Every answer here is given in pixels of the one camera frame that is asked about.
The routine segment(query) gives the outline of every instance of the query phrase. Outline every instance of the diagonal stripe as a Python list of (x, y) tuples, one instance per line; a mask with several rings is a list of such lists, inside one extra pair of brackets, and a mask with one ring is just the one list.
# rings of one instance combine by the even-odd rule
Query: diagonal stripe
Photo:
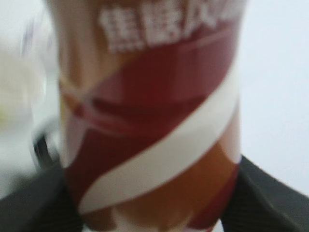
[(215, 144), (228, 125), (238, 100), (238, 85), (233, 67), (217, 90), (177, 129), (98, 178), (82, 198), (80, 213), (143, 195), (194, 164)]

